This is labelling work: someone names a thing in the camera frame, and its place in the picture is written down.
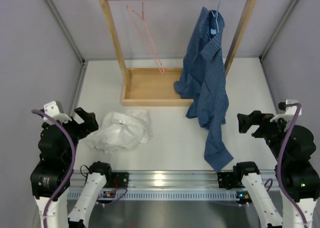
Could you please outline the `blue checkered shirt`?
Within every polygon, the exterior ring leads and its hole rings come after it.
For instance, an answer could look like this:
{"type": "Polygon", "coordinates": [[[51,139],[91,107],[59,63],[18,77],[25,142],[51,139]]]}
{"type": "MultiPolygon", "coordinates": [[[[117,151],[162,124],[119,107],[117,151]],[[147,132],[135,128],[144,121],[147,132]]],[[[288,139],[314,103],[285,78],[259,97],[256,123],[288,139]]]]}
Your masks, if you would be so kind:
{"type": "Polygon", "coordinates": [[[208,131],[204,160],[217,172],[233,160],[222,139],[229,98],[222,53],[225,22],[217,10],[202,7],[189,40],[180,78],[173,84],[182,99],[192,99],[186,117],[208,131]]]}

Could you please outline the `wooden clothes rack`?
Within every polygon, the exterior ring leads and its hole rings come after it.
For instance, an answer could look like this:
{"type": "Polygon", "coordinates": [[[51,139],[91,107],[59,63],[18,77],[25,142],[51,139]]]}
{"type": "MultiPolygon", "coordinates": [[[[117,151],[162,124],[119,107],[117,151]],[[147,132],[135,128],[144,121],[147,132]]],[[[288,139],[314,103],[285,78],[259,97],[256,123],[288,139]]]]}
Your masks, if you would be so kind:
{"type": "MultiPolygon", "coordinates": [[[[99,0],[110,36],[112,38],[119,68],[124,80],[122,104],[124,106],[141,107],[187,107],[192,99],[182,99],[174,90],[174,82],[178,80],[182,69],[165,68],[160,62],[155,49],[151,49],[156,68],[127,68],[117,29],[112,16],[109,1],[133,0],[99,0]]],[[[256,6],[257,0],[246,0],[243,12],[236,28],[230,49],[225,60],[225,71],[228,73],[232,66],[237,50],[240,46],[245,30],[256,6]]]]}

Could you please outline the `right aluminium frame post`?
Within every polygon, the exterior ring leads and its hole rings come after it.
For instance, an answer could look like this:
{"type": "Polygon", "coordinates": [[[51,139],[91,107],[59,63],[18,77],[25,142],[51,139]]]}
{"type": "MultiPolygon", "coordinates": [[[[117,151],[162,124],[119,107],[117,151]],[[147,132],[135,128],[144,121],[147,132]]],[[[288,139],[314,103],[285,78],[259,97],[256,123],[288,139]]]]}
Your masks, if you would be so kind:
{"type": "Polygon", "coordinates": [[[268,91],[272,100],[272,104],[274,107],[274,110],[277,112],[278,111],[278,105],[276,104],[276,99],[273,95],[273,91],[272,91],[272,86],[268,80],[268,76],[267,76],[267,70],[266,70],[266,66],[265,66],[265,59],[270,51],[270,49],[272,48],[273,44],[275,43],[275,41],[277,40],[279,34],[281,33],[281,31],[283,30],[284,26],[286,25],[288,19],[290,18],[290,16],[292,15],[294,9],[296,8],[297,4],[299,3],[300,0],[290,0],[289,4],[287,5],[284,13],[282,14],[279,22],[277,23],[275,29],[272,31],[271,36],[268,38],[266,45],[263,48],[263,51],[261,53],[261,55],[258,57],[259,61],[260,61],[260,65],[264,74],[264,78],[266,80],[267,83],[267,87],[268,87],[268,91]]]}

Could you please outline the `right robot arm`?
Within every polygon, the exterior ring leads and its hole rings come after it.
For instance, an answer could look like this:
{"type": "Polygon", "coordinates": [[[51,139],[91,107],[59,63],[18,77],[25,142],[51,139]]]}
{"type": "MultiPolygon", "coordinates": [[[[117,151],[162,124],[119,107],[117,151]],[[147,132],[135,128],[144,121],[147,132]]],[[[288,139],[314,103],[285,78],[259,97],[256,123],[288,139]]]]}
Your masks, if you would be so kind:
{"type": "Polygon", "coordinates": [[[262,138],[277,160],[275,176],[282,198],[279,212],[262,181],[253,161],[239,162],[233,167],[233,182],[245,187],[258,214],[262,228],[310,228],[313,213],[320,197],[320,176],[310,163],[316,150],[314,136],[307,128],[258,110],[238,114],[238,129],[245,134],[257,126],[254,138],[262,138]]]}

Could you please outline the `aluminium mounting rail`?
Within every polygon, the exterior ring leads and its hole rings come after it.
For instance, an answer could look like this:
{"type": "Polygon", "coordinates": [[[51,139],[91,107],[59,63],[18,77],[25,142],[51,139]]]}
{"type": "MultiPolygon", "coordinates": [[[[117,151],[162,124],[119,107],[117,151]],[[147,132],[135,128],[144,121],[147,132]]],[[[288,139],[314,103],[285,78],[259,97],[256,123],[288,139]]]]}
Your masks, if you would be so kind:
{"type": "MultiPolygon", "coordinates": [[[[220,179],[213,170],[115,170],[126,175],[127,188],[131,190],[216,190],[220,179]]],[[[260,170],[262,183],[272,179],[270,191],[278,191],[279,185],[273,170],[260,170]]],[[[76,170],[70,179],[70,188],[82,189],[85,177],[76,170]]]]}

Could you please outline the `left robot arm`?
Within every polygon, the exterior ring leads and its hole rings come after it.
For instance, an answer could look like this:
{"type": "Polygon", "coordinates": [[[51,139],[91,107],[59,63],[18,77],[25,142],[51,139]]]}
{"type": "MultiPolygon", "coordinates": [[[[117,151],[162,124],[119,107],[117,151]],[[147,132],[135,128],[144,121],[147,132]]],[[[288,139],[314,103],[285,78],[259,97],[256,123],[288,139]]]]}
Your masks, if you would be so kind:
{"type": "Polygon", "coordinates": [[[88,168],[80,197],[72,211],[68,211],[67,199],[77,145],[79,140],[97,131],[99,125],[95,113],[88,113],[81,107],[76,108],[75,113],[82,118],[82,123],[62,113],[56,105],[52,108],[52,113],[44,109],[32,110],[44,120],[38,142],[39,162],[30,176],[41,227],[87,228],[102,188],[113,183],[112,168],[108,163],[94,162],[88,168]]]}

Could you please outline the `white shirt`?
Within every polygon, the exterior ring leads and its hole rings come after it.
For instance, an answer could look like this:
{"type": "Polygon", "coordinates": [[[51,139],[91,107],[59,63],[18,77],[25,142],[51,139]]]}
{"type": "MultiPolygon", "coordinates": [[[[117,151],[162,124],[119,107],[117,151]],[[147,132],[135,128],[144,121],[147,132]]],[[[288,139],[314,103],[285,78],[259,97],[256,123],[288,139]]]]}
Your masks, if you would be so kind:
{"type": "Polygon", "coordinates": [[[146,144],[152,136],[150,113],[132,108],[124,113],[107,113],[100,128],[84,140],[89,148],[110,155],[119,149],[130,151],[139,144],[146,144]]]}

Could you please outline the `left aluminium frame post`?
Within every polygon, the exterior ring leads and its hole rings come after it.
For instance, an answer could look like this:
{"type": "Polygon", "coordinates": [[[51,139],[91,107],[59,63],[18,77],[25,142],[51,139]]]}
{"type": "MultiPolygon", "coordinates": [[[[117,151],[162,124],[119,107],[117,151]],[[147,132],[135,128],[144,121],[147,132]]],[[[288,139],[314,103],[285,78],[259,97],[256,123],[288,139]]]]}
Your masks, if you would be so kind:
{"type": "Polygon", "coordinates": [[[67,41],[68,45],[70,46],[72,52],[74,53],[77,61],[79,62],[79,68],[78,71],[76,72],[76,83],[74,86],[74,91],[71,96],[71,101],[70,101],[70,107],[68,110],[68,113],[73,115],[74,109],[77,107],[79,104],[79,99],[88,67],[88,62],[83,58],[81,55],[80,50],[78,49],[71,32],[67,28],[67,25],[65,24],[62,16],[60,15],[56,5],[54,4],[53,0],[43,0],[47,8],[49,9],[53,19],[55,20],[56,24],[58,25],[60,31],[62,32],[64,39],[67,41]]]}

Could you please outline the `pink wire hanger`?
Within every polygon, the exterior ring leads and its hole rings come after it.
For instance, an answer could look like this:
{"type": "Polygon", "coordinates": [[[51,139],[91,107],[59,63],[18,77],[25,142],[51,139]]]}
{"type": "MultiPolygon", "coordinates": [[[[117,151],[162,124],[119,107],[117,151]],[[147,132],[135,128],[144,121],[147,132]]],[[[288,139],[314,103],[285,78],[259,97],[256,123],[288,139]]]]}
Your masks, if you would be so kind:
{"type": "Polygon", "coordinates": [[[149,27],[148,27],[146,19],[145,19],[144,0],[141,0],[141,12],[140,13],[137,12],[135,9],[133,9],[130,5],[127,5],[126,8],[127,8],[128,14],[131,17],[131,20],[132,20],[137,32],[139,33],[139,35],[140,35],[145,47],[147,48],[149,54],[153,58],[153,61],[156,64],[160,74],[164,75],[165,68],[163,66],[163,63],[162,63],[160,57],[159,57],[158,49],[156,47],[156,44],[153,40],[152,34],[149,30],[149,27]],[[146,35],[144,35],[143,31],[139,28],[134,14],[142,21],[146,35]]]}

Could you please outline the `aluminium frame post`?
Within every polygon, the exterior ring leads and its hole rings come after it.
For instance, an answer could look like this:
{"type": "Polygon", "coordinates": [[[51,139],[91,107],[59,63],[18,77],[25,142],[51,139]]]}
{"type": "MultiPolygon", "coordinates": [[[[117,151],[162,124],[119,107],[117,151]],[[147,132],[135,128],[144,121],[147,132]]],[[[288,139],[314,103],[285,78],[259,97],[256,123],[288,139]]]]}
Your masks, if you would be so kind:
{"type": "Polygon", "coordinates": [[[71,96],[71,101],[70,101],[70,107],[68,110],[68,113],[73,115],[74,109],[77,107],[79,104],[79,99],[88,67],[88,62],[83,58],[81,55],[80,50],[78,49],[71,32],[67,28],[67,25],[65,24],[62,16],[60,15],[56,5],[54,4],[53,0],[43,0],[47,8],[49,9],[53,19],[55,20],[56,24],[58,25],[60,31],[62,32],[64,39],[67,41],[68,45],[70,46],[72,52],[74,53],[77,61],[79,62],[79,68],[78,71],[76,72],[76,83],[74,86],[74,91],[71,96]]]}
{"type": "Polygon", "coordinates": [[[274,107],[274,110],[277,112],[278,111],[278,105],[276,104],[276,99],[273,95],[273,91],[272,91],[272,86],[268,80],[268,76],[267,76],[267,70],[266,70],[266,66],[265,66],[265,59],[270,51],[270,49],[272,48],[273,44],[275,43],[275,41],[277,40],[279,34],[281,33],[281,31],[283,30],[284,26],[286,25],[288,19],[290,18],[290,16],[292,15],[294,9],[296,8],[297,4],[299,3],[300,0],[290,0],[289,4],[287,5],[284,13],[282,14],[279,22],[277,23],[275,29],[272,31],[271,36],[268,38],[266,45],[263,48],[263,51],[261,53],[261,55],[258,57],[259,61],[260,61],[260,65],[264,74],[264,78],[266,80],[267,83],[267,87],[268,87],[268,91],[272,100],[272,104],[274,107]]]}

